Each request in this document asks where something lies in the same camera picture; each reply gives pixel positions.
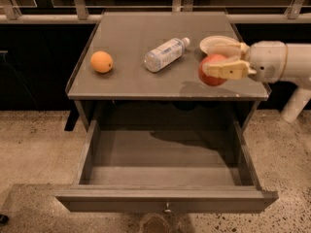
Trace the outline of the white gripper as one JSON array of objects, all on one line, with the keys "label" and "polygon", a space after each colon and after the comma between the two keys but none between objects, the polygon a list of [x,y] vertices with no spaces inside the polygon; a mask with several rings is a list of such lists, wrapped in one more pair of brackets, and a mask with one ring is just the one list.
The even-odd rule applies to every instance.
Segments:
[{"label": "white gripper", "polygon": [[[249,76],[256,82],[276,83],[285,71],[288,47],[279,41],[260,41],[250,47],[245,43],[215,44],[206,53],[221,54],[210,55],[210,60],[203,64],[207,76],[225,80]],[[237,57],[245,53],[248,62]]]}]

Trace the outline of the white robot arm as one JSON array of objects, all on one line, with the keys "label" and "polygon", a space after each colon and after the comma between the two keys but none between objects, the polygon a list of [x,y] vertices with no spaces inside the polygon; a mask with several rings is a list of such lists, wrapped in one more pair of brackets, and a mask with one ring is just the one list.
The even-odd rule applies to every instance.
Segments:
[{"label": "white robot arm", "polygon": [[207,55],[220,54],[225,60],[203,65],[203,73],[213,78],[259,83],[294,83],[297,89],[283,108],[287,122],[297,119],[311,100],[311,45],[260,41],[250,46],[233,39],[208,37],[200,49]]}]

